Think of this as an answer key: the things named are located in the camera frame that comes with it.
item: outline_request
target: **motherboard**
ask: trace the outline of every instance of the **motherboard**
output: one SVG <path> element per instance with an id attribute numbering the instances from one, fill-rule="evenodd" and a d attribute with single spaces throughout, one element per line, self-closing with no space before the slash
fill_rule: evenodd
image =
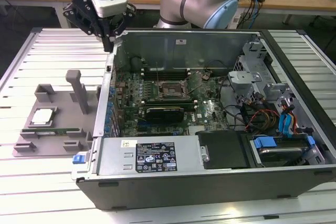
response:
<path id="1" fill-rule="evenodd" d="M 218 103 L 220 77 L 207 70 L 117 71 L 111 81 L 105 137 L 195 135 L 227 130 Z"/>

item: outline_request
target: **sticker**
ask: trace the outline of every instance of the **sticker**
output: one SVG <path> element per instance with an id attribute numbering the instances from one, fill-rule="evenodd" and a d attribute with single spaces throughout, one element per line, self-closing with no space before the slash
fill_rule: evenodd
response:
<path id="1" fill-rule="evenodd" d="M 135 170 L 138 173 L 177 171 L 174 143 L 146 143 L 136 146 Z"/>
<path id="2" fill-rule="evenodd" d="M 55 132 L 53 131 L 41 131 L 41 132 L 36 132 L 36 135 L 42 136 L 42 135 L 56 135 Z"/>
<path id="3" fill-rule="evenodd" d="M 187 40 L 186 39 L 177 39 L 176 40 L 176 44 L 177 45 L 186 45 L 187 44 Z"/>
<path id="4" fill-rule="evenodd" d="M 135 147 L 137 140 L 122 140 L 121 141 L 121 148 L 123 147 Z"/>

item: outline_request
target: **barcode sticker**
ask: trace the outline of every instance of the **barcode sticker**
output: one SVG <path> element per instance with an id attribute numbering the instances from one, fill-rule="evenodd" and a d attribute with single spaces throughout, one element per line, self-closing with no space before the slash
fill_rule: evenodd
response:
<path id="1" fill-rule="evenodd" d="M 136 147 L 137 140 L 122 140 L 121 141 L 121 148 L 125 147 Z"/>
<path id="2" fill-rule="evenodd" d="M 238 23 L 239 22 L 239 20 L 240 20 L 240 17 L 238 17 L 238 18 L 233 18 L 233 20 L 232 20 L 232 23 Z"/>
<path id="3" fill-rule="evenodd" d="M 186 45 L 187 44 L 187 40 L 186 39 L 177 39 L 176 40 L 176 44 L 177 45 Z"/>

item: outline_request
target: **power supply label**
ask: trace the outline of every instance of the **power supply label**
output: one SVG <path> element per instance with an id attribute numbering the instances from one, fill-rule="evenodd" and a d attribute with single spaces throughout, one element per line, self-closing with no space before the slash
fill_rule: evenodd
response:
<path id="1" fill-rule="evenodd" d="M 136 152 L 135 170 L 138 173 L 177 171 L 174 143 L 137 144 Z"/>

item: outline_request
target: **aluminum extrusion table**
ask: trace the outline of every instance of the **aluminum extrusion table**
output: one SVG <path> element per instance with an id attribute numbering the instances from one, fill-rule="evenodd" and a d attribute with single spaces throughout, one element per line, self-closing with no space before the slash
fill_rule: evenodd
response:
<path id="1" fill-rule="evenodd" d="M 305 35 L 296 31 L 270 32 L 336 122 L 336 77 L 329 59 Z M 95 90 L 102 81 L 107 55 L 101 42 L 78 29 L 43 29 L 27 38 L 0 81 L 0 223 L 330 223 L 336 220 L 336 182 L 320 185 L 295 199 L 104 212 L 96 209 L 71 180 L 71 157 L 12 157 L 19 130 L 35 102 L 36 85 L 44 82 L 55 90 L 69 90 L 71 87 L 64 79 L 67 69 L 80 69 L 87 90 Z"/>

